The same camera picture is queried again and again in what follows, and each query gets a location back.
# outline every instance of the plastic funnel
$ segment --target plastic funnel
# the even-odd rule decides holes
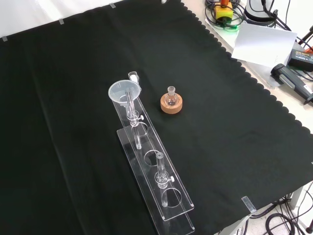
[[[127,106],[127,98],[126,98],[126,89],[129,88],[133,100],[137,99],[141,88],[138,83],[133,82],[131,80],[121,80],[118,82],[115,82],[110,88],[109,88],[109,97],[112,101],[119,103],[120,105]]]

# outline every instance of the black power adapter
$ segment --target black power adapter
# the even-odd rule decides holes
[[[313,71],[313,54],[293,49],[291,52],[289,66],[294,66],[300,70]]]

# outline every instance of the black cloth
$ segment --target black cloth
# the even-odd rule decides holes
[[[125,0],[0,43],[1,226],[6,235],[156,234],[116,131],[110,85],[140,98],[213,234],[313,180],[313,140],[180,0]],[[167,115],[168,86],[183,109]]]

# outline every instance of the yellow device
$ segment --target yellow device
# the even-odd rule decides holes
[[[233,11],[228,7],[216,6],[215,8],[215,18],[219,21],[229,22],[233,19]]]

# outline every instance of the acrylic stand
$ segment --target acrylic stand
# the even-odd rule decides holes
[[[183,186],[140,99],[136,72],[109,89],[123,128],[118,137],[159,235],[187,235],[195,228],[187,214],[194,204]]]

